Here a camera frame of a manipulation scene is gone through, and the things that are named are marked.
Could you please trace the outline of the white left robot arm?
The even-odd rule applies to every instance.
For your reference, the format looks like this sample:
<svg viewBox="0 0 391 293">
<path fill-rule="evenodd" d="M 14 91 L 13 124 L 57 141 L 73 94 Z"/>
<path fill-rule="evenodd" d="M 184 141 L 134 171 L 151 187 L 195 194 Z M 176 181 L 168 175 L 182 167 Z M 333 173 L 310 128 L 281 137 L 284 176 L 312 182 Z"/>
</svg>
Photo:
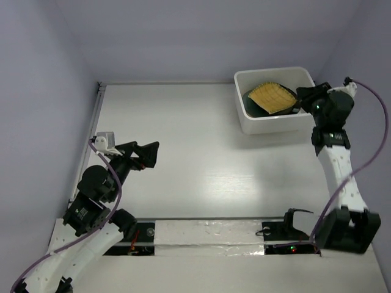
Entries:
<svg viewBox="0 0 391 293">
<path fill-rule="evenodd" d="M 137 219 L 119 208 L 123 184 L 131 171 L 155 167 L 159 142 L 114 145 L 95 136 L 88 144 L 103 164 L 85 169 L 48 251 L 17 278 L 11 292 L 73 292 L 80 274 L 113 245 L 134 237 Z"/>
</svg>

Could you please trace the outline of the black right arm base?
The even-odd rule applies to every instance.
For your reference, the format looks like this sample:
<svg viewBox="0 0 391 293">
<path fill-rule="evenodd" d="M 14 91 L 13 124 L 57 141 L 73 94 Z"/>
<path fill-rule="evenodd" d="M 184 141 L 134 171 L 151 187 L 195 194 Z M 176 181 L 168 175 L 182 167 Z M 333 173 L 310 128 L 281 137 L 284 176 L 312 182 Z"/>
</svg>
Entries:
<svg viewBox="0 0 391 293">
<path fill-rule="evenodd" d="M 282 220 L 261 223 L 261 230 L 255 235 L 266 242 L 286 241 L 285 244 L 265 244 L 265 255 L 300 255 L 316 254 L 321 256 L 321 250 L 309 242 L 309 235 L 293 226 L 294 213 L 304 212 L 313 214 L 305 209 L 290 208 Z"/>
</svg>

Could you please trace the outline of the black rimmed beige plate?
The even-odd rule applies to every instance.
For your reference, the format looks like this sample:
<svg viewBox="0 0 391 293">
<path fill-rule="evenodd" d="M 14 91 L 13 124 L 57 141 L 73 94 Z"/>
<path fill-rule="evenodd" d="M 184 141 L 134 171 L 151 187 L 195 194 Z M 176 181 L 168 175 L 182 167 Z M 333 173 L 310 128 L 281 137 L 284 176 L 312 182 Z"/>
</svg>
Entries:
<svg viewBox="0 0 391 293">
<path fill-rule="evenodd" d="M 269 114 L 266 110 L 258 106 L 253 100 L 249 98 L 248 95 L 244 95 L 242 97 L 244 108 L 248 116 L 253 118 L 262 118 L 262 117 L 272 117 L 278 115 L 290 115 L 297 114 L 300 111 L 299 104 L 296 103 L 293 107 L 289 107 L 288 109 Z"/>
</svg>

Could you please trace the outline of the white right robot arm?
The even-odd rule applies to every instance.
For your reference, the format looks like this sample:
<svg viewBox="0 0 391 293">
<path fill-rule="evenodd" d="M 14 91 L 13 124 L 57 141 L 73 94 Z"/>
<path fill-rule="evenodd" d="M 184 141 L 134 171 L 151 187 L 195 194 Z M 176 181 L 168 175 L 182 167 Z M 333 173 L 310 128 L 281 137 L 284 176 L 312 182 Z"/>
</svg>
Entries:
<svg viewBox="0 0 391 293">
<path fill-rule="evenodd" d="M 311 142 L 323 167 L 330 199 L 309 239 L 292 242 L 292 247 L 311 245 L 316 251 L 326 249 L 362 255 L 381 225 L 379 214 L 369 210 L 355 179 L 380 152 L 376 151 L 361 167 L 353 169 L 351 144 L 344 129 L 360 85 L 359 81 L 347 77 L 341 87 L 332 88 L 325 82 L 296 90 L 301 108 L 315 122 Z"/>
</svg>

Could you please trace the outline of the green yellow woven tray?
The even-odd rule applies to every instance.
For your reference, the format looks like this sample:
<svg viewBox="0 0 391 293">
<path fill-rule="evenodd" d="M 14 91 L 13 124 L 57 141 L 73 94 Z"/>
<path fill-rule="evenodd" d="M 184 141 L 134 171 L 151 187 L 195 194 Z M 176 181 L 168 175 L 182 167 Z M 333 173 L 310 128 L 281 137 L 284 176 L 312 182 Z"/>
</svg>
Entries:
<svg viewBox="0 0 391 293">
<path fill-rule="evenodd" d="M 269 114 L 288 109 L 297 103 L 295 94 L 276 82 L 264 82 L 251 90 L 248 96 Z"/>
</svg>

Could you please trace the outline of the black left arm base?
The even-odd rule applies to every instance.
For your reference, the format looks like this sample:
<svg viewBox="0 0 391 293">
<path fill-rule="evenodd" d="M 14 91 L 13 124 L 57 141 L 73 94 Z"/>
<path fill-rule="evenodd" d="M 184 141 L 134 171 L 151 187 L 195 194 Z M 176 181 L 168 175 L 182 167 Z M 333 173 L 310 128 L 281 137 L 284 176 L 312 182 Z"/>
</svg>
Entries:
<svg viewBox="0 0 391 293">
<path fill-rule="evenodd" d="M 113 245 L 105 256 L 153 256 L 155 254 L 155 222 L 141 221 L 131 237 Z"/>
</svg>

